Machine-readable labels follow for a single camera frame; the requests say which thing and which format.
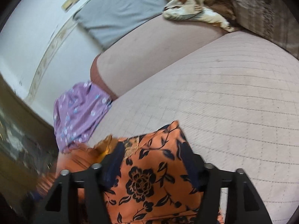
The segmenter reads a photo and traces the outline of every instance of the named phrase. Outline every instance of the purple fabric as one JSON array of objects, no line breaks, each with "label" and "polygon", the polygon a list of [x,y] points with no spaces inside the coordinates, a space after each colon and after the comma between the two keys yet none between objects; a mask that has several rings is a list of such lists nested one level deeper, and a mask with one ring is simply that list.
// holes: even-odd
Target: purple fabric
[{"label": "purple fabric", "polygon": [[60,152],[87,142],[111,107],[110,96],[91,82],[77,83],[54,103],[54,133]]}]

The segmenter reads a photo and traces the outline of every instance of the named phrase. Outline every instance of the crumpled clothing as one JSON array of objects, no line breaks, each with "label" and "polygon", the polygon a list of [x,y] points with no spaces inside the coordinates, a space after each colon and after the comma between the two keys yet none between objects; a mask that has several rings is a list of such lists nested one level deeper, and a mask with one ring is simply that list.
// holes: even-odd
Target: crumpled clothing
[{"label": "crumpled clothing", "polygon": [[203,21],[228,32],[238,30],[228,22],[235,20],[230,0],[168,0],[163,12],[165,19]]},{"label": "crumpled clothing", "polygon": [[60,152],[87,142],[111,107],[110,96],[97,85],[75,84],[54,103],[54,133]]}]

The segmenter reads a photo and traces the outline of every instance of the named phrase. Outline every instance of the white wall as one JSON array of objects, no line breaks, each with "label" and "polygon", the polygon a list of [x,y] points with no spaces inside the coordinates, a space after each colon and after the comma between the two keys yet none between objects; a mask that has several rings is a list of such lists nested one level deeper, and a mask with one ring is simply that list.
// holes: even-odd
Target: white wall
[{"label": "white wall", "polygon": [[[36,69],[51,40],[88,0],[80,0],[68,12],[61,9],[65,1],[22,0],[0,33],[0,72],[21,99],[28,95]],[[52,59],[40,87],[50,90],[50,95],[56,97],[58,92],[67,90],[73,82],[88,80],[92,57],[99,51],[94,42],[76,28]],[[78,72],[70,71],[73,63]],[[36,99],[29,106],[49,122],[49,112],[43,113],[45,107],[41,105],[44,101],[37,102],[43,96],[39,88]],[[47,106],[52,101],[52,98],[48,100]]]}]

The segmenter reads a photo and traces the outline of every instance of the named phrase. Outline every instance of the metal screw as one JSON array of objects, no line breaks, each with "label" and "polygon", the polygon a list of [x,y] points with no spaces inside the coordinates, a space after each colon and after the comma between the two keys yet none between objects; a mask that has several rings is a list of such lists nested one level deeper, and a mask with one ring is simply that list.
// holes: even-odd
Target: metal screw
[{"label": "metal screw", "polygon": [[100,164],[100,163],[95,163],[95,164],[92,165],[93,169],[99,169],[101,167],[102,167],[102,164]]},{"label": "metal screw", "polygon": [[62,171],[60,172],[60,174],[63,175],[63,176],[68,175],[69,173],[70,173],[70,171],[67,170],[67,169],[64,169],[64,170],[62,170]]},{"label": "metal screw", "polygon": [[244,171],[243,168],[238,168],[238,169],[236,170],[236,172],[239,173],[239,174],[245,174],[245,171]]},{"label": "metal screw", "polygon": [[214,168],[214,165],[211,164],[211,163],[205,163],[204,167],[207,168],[207,169],[212,169],[212,168]]}]

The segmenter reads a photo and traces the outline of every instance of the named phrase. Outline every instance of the gray cloth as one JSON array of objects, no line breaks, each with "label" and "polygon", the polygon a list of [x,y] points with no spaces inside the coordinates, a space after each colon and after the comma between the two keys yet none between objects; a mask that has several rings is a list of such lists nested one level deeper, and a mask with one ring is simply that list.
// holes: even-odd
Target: gray cloth
[{"label": "gray cloth", "polygon": [[162,14],[166,0],[90,0],[74,19],[108,49],[127,33]]}]

